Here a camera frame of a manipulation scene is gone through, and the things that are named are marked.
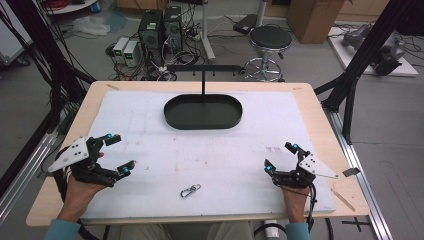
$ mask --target white plastic bag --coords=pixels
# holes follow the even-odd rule
[[[74,20],[74,32],[89,33],[92,35],[106,35],[110,31],[110,26],[105,25],[104,18],[101,17],[83,17]]]

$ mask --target black tape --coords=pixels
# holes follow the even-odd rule
[[[349,168],[348,170],[343,172],[343,175],[345,175],[345,177],[349,177],[349,176],[352,176],[352,175],[356,175],[360,172],[361,171],[358,168]]]

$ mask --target wooden table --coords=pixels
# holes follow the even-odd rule
[[[201,89],[200,82],[116,82],[101,81],[91,85],[88,94],[66,136],[63,146],[68,146],[79,136],[86,136],[102,104],[107,91],[173,91],[195,92]],[[311,138],[316,154],[336,174],[338,179],[328,179],[328,184],[336,204],[336,211],[331,213],[316,213],[315,217],[365,216],[369,207],[359,184],[354,176],[345,177],[343,171],[349,168],[348,162],[333,133],[333,130],[321,108],[312,87],[305,83],[248,83],[248,82],[208,82],[207,89],[211,92],[222,91],[272,91],[291,92],[303,117],[305,127]],[[29,226],[48,226],[50,220],[57,217],[62,207],[59,192],[53,178],[47,178],[27,216]],[[266,215],[258,219],[269,219]],[[125,219],[99,223],[125,224],[149,222],[147,219]]]

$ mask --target sleeve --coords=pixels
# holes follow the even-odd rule
[[[309,240],[307,223],[289,223],[286,225],[287,240]]]
[[[80,225],[78,223],[54,219],[50,223],[50,228],[44,236],[44,240],[75,240],[78,236]]]

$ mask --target round stool seat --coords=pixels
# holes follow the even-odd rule
[[[250,32],[251,41],[259,47],[280,50],[290,46],[288,32],[275,26],[260,26]]]

